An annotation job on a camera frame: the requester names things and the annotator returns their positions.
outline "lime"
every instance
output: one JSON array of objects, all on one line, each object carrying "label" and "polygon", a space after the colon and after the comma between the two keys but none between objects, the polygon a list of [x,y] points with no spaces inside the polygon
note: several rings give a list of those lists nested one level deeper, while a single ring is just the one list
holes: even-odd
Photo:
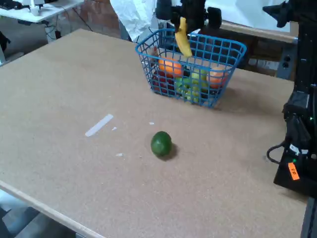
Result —
[{"label": "lime", "polygon": [[168,155],[172,150],[172,139],[165,131],[159,131],[151,140],[151,150],[156,156]]}]

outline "white scrap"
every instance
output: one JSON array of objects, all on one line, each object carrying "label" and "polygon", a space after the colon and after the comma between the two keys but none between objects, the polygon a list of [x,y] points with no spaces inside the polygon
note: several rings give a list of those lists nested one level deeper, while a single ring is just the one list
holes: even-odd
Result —
[{"label": "white scrap", "polygon": [[86,132],[86,136],[92,136],[94,135],[97,131],[99,131],[104,125],[106,125],[111,119],[113,118],[113,115],[108,114],[107,116],[105,116],[103,119],[101,119],[96,125],[94,125],[93,127],[91,127],[87,132]]}]

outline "wire basket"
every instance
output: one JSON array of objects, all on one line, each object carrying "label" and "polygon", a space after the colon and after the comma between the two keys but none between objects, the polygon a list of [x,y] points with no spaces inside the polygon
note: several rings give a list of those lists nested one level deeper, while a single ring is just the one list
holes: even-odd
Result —
[{"label": "wire basket", "polygon": [[136,46],[145,76],[155,93],[214,107],[245,54],[236,41],[191,33],[193,56],[185,58],[174,29],[160,29]]}]

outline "banana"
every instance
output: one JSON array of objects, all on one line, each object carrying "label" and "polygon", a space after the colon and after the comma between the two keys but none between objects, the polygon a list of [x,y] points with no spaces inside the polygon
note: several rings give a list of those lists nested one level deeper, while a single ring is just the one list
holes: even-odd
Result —
[{"label": "banana", "polygon": [[187,39],[186,31],[187,31],[186,18],[181,17],[179,29],[178,29],[178,32],[175,33],[175,38],[176,38],[177,46],[179,47],[179,50],[181,51],[181,53],[185,57],[189,58],[193,56],[193,54],[192,54],[192,50],[190,49],[190,44]]}]

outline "brick wall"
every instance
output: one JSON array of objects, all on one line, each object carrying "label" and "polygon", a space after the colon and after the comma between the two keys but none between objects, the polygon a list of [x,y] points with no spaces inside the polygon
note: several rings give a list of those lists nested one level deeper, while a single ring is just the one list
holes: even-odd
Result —
[{"label": "brick wall", "polygon": [[[87,0],[77,12],[88,23],[119,31],[119,22],[110,0]],[[74,11],[69,12],[71,21],[80,21]]]}]

